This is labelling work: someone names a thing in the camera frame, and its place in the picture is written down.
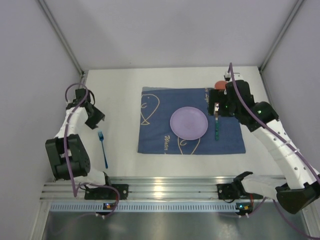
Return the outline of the purple plastic plate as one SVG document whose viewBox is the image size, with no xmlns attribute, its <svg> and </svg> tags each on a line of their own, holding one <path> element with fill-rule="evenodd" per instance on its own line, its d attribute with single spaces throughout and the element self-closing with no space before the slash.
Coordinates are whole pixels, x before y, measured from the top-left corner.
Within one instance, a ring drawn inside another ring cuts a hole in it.
<svg viewBox="0 0 320 240">
<path fill-rule="evenodd" d="M 170 128 L 180 139 L 193 141 L 201 138 L 208 130 L 208 119 L 198 108 L 185 106 L 177 109 L 170 117 Z"/>
</svg>

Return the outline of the spoon with green handle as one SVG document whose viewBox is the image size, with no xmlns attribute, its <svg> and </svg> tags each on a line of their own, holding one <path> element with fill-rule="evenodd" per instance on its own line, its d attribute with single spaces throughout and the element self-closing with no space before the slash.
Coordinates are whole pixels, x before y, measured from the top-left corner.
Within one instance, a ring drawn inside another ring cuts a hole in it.
<svg viewBox="0 0 320 240">
<path fill-rule="evenodd" d="M 220 135 L 219 135 L 219 128 L 220 128 L 220 125 L 219 125 L 219 103 L 214 104 L 213 115 L 215 117 L 214 137 L 215 137 L 215 140 L 218 141 L 220 139 Z"/>
</svg>

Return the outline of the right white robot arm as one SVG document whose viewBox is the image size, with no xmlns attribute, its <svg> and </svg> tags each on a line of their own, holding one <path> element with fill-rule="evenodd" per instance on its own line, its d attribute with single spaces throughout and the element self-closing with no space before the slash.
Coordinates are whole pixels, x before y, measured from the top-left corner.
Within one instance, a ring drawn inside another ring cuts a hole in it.
<svg viewBox="0 0 320 240">
<path fill-rule="evenodd" d="M 208 113 L 234 117 L 246 126 L 268 150 L 284 175 L 284 179 L 279 180 L 245 171 L 230 184 L 232 198 L 250 194 L 264 196 L 277 201 L 290 214 L 296 214 L 319 199 L 319 172 L 302 159 L 273 107 L 268 102 L 254 100 L 246 81 L 229 82 L 224 90 L 211 89 Z"/>
</svg>

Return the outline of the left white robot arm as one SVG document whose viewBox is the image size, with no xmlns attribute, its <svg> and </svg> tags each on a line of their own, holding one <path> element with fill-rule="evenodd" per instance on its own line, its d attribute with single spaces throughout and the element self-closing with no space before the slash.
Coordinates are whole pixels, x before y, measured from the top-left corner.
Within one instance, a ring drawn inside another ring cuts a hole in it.
<svg viewBox="0 0 320 240">
<path fill-rule="evenodd" d="M 64 122 L 54 138 L 45 142 L 49 164 L 56 180 L 74 180 L 110 186 L 110 178 L 104 171 L 91 166 L 89 154 L 80 133 L 86 127 L 94 130 L 105 119 L 104 113 L 89 100 L 80 106 L 70 102 L 66 107 Z"/>
</svg>

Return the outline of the orange plastic cup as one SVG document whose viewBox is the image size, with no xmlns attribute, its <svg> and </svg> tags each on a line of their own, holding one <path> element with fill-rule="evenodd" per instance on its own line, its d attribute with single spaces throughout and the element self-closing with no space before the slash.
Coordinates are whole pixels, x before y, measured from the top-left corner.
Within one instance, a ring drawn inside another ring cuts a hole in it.
<svg viewBox="0 0 320 240">
<path fill-rule="evenodd" d="M 224 81 L 224 80 L 220 80 L 220 81 L 217 81 L 216 83 L 215 83 L 215 85 L 214 85 L 214 89 L 215 90 L 219 90 L 219 91 L 221 91 L 221 90 L 225 90 L 226 89 L 226 84 L 227 84 L 228 82 L 227 81 Z"/>
</svg>

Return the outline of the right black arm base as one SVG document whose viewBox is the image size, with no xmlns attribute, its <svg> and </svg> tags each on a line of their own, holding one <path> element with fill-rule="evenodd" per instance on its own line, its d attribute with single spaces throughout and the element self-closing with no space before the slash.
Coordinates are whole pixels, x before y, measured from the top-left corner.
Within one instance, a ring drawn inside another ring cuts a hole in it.
<svg viewBox="0 0 320 240">
<path fill-rule="evenodd" d="M 217 194 L 218 199 L 232 203 L 235 200 L 249 199 L 251 195 L 262 199 L 263 194 L 253 185 L 249 183 L 249 177 L 253 176 L 253 172 L 245 171 L 237 175 L 229 183 L 218 183 Z"/>
</svg>

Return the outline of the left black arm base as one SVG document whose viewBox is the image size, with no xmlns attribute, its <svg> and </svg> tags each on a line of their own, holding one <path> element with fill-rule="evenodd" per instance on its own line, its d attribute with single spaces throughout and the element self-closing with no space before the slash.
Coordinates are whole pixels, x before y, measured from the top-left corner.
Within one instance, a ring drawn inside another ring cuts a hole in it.
<svg viewBox="0 0 320 240">
<path fill-rule="evenodd" d="M 126 200 L 128 198 L 128 184 L 112 184 L 111 187 L 119 192 L 119 197 L 114 190 L 105 187 L 84 185 L 79 188 L 85 191 L 85 200 Z"/>
</svg>

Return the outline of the blue plastic fork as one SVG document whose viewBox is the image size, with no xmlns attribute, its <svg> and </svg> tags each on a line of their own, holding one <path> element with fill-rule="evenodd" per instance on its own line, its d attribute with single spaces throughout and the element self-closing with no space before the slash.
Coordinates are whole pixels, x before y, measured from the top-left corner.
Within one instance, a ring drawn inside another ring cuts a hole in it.
<svg viewBox="0 0 320 240">
<path fill-rule="evenodd" d="M 108 169 L 109 166 L 108 166 L 106 151 L 105 151 L 105 147 L 104 147 L 104 135 L 103 135 L 102 131 L 98 131 L 97 134 L 98 134 L 99 141 L 101 142 L 102 153 L 103 153 L 103 158 L 104 158 L 104 165 L 105 165 L 105 168 Z"/>
</svg>

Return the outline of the blue fish-print cloth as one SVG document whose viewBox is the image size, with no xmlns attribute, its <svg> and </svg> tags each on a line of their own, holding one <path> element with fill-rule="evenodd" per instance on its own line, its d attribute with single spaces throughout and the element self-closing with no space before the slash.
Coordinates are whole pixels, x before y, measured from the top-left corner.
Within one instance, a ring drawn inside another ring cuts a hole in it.
<svg viewBox="0 0 320 240">
<path fill-rule="evenodd" d="M 141 92 L 138 153 L 169 155 L 233 155 L 246 152 L 240 123 L 234 117 L 218 117 L 219 140 L 215 140 L 215 117 L 208 114 L 209 88 L 143 87 Z M 207 117 L 207 132 L 196 140 L 184 140 L 171 130 L 170 118 L 182 107 L 194 107 Z"/>
</svg>

